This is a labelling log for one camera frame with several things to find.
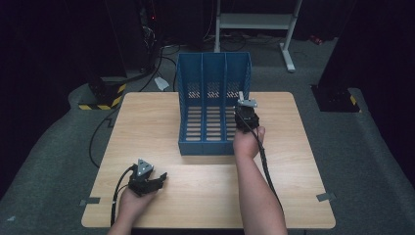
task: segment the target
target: blue file organizer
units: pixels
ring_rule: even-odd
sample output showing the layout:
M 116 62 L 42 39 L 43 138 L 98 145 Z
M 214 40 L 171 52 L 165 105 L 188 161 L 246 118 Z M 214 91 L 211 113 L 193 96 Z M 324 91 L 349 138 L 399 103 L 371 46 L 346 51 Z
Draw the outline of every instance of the blue file organizer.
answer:
M 177 79 L 181 155 L 233 155 L 239 91 L 249 98 L 248 52 L 181 53 Z

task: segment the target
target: person's right hand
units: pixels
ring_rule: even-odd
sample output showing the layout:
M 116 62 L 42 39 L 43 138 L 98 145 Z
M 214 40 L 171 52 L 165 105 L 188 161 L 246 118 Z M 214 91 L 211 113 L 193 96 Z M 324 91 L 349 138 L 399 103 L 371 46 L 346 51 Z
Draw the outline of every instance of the person's right hand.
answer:
M 265 136 L 265 127 L 259 126 L 254 129 L 258 135 L 259 141 L 263 143 Z M 258 143 L 252 133 L 237 129 L 233 141 L 234 154 L 236 158 L 251 158 L 253 159 L 258 154 Z

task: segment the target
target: hand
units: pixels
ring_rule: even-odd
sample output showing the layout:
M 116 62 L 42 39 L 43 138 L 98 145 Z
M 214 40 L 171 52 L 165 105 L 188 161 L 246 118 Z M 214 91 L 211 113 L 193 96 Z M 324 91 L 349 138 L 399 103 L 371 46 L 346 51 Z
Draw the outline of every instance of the hand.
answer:
M 157 191 L 138 197 L 131 189 L 125 188 L 119 200 L 118 216 L 109 235 L 130 234 L 137 218 L 156 197 Z
M 133 223 L 156 197 L 157 192 L 138 197 L 131 189 L 125 188 L 119 200 L 118 217 L 122 216 Z
M 265 127 L 259 126 L 254 129 L 258 135 L 259 141 L 262 143 L 265 136 Z M 258 143 L 252 133 L 244 133 L 237 129 L 233 141 L 233 148 L 235 157 L 237 158 L 251 158 L 253 159 L 258 154 Z

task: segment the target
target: forearm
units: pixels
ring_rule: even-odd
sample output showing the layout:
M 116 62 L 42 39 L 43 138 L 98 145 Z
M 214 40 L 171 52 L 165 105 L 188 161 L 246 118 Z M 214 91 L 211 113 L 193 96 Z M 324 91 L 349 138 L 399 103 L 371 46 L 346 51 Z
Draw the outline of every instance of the forearm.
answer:
M 246 234 L 287 234 L 280 204 L 254 159 L 237 157 L 236 165 L 241 215 Z
M 108 235 L 130 235 L 132 229 L 132 224 L 118 220 L 110 228 Z
M 119 214 L 108 235 L 129 235 L 134 225 L 135 216 Z

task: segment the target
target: yellow and black hazard tape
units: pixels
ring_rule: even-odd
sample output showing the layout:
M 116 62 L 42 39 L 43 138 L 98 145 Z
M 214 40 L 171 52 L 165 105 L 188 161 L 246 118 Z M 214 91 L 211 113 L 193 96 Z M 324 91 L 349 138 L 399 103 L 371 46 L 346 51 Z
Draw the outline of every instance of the yellow and black hazard tape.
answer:
M 111 110 L 115 109 L 121 101 L 122 93 L 125 90 L 126 84 L 122 84 L 117 90 L 114 98 L 107 104 L 78 104 L 81 110 Z
M 362 111 L 360 110 L 359 106 L 357 105 L 357 101 L 356 101 L 356 99 L 354 98 L 353 95 L 350 95 L 350 101 L 357 109 L 359 109 L 359 112 L 361 113 Z

